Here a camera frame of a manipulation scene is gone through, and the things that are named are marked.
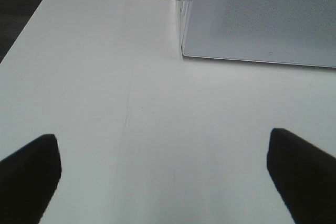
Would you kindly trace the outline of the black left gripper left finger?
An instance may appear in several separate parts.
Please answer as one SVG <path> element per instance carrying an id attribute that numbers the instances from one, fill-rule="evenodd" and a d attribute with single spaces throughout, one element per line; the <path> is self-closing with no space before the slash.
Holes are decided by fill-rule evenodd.
<path id="1" fill-rule="evenodd" d="M 42 135 L 1 160 L 1 223 L 39 223 L 61 172 L 53 134 Z"/>

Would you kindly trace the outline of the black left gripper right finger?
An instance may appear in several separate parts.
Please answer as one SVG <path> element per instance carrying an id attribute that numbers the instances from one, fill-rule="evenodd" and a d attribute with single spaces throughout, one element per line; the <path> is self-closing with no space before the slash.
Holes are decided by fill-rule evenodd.
<path id="1" fill-rule="evenodd" d="M 335 157 L 286 129 L 274 128 L 268 173 L 295 223 L 335 223 Z"/>

